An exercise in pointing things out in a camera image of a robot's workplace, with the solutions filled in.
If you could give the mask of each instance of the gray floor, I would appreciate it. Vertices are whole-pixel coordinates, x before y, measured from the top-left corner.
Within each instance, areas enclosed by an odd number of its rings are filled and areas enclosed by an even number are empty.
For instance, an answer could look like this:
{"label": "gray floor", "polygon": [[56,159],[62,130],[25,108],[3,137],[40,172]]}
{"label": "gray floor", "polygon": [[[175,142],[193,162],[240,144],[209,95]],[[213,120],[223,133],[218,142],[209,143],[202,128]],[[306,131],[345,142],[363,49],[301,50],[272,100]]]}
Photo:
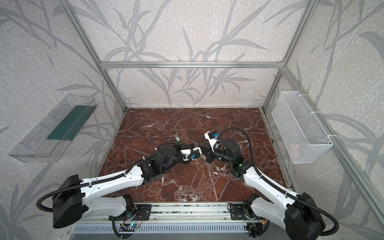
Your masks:
{"label": "gray floor", "polygon": [[[169,233],[134,234],[129,240],[250,240],[245,233]],[[271,223],[260,240],[290,240],[281,227]],[[118,240],[114,234],[73,234],[70,240]]]}

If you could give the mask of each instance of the robotic arm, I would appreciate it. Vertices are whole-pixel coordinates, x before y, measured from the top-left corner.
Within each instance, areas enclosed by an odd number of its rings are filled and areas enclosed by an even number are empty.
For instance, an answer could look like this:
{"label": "robotic arm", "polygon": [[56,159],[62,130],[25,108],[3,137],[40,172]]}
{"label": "robotic arm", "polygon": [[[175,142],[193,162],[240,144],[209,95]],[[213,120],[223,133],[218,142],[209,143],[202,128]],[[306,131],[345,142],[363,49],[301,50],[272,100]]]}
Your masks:
{"label": "robotic arm", "polygon": [[[250,145],[253,160],[252,144],[248,135],[241,129]],[[252,163],[244,159],[240,147],[234,139],[220,141],[215,131],[206,132],[209,142],[207,147],[195,147],[182,142],[165,142],[160,144],[151,156],[134,162],[130,168],[109,175],[79,179],[78,175],[67,178],[60,188],[41,197],[36,205],[39,209],[53,213],[53,227],[63,228],[77,222],[81,218],[110,215],[130,218],[134,212],[134,204],[130,198],[102,197],[109,193],[153,182],[170,171],[178,163],[188,164],[206,156],[206,162],[213,160],[229,164],[231,174],[244,183],[259,190],[270,201],[262,196],[252,195],[244,202],[244,211],[249,219],[263,217],[286,230],[291,239],[314,240],[319,235],[330,235],[337,231],[337,221],[325,211],[318,209],[313,199],[306,193],[298,195],[284,188],[273,179],[262,173]],[[43,206],[42,201],[52,198],[53,208]],[[320,213],[333,218],[334,228],[323,232],[325,224]]]}

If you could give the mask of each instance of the white metal basket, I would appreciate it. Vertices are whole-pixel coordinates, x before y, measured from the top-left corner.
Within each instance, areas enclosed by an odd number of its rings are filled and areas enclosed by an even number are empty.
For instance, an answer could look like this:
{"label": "white metal basket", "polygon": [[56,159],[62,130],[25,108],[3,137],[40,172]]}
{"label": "white metal basket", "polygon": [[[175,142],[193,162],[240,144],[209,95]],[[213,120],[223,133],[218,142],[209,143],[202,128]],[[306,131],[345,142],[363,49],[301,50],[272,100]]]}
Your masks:
{"label": "white metal basket", "polygon": [[293,163],[314,162],[332,140],[297,91],[281,92],[272,116]]}

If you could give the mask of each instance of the marble surface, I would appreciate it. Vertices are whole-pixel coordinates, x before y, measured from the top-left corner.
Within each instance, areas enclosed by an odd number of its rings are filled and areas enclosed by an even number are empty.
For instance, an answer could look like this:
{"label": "marble surface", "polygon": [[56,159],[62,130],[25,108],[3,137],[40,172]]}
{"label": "marble surface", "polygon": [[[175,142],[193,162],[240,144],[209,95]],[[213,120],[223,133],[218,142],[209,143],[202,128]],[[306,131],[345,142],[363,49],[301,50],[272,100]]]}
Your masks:
{"label": "marble surface", "polygon": [[[154,148],[175,135],[182,142],[203,144],[204,133],[229,127],[244,129],[253,143],[258,167],[272,179],[285,182],[258,108],[182,108],[182,109],[128,109],[100,175],[121,171],[131,162],[148,156]],[[242,133],[228,131],[225,138],[240,143],[243,157],[250,160],[248,143]],[[188,165],[178,164],[155,182],[117,191],[109,196],[129,194],[135,202],[174,201],[243,201],[252,193],[252,187],[235,179],[227,170],[228,164],[204,158]]]}

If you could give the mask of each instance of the leaf pattern wallpaper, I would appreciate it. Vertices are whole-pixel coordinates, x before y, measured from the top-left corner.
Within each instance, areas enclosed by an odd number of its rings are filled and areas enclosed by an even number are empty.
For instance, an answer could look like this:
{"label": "leaf pattern wallpaper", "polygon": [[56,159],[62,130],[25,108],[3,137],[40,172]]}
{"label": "leaf pattern wallpaper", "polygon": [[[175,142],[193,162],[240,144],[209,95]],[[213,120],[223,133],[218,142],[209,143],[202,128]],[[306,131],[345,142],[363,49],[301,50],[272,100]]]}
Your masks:
{"label": "leaf pattern wallpaper", "polygon": [[[71,0],[102,61],[281,61],[303,1]],[[108,69],[127,106],[261,106],[276,69]]]}
{"label": "leaf pattern wallpaper", "polygon": [[[68,176],[95,176],[124,115],[59,2],[0,2],[0,238],[53,239],[52,214],[35,207]],[[98,105],[57,163],[8,155],[68,93]]]}
{"label": "leaf pattern wallpaper", "polygon": [[[383,1],[319,4],[288,63],[382,196],[383,24]],[[313,196],[339,220],[339,232],[329,239],[384,239],[383,228],[332,150],[312,164],[292,164],[271,116],[281,91],[292,91],[284,78],[267,106],[267,117],[296,190]]]}

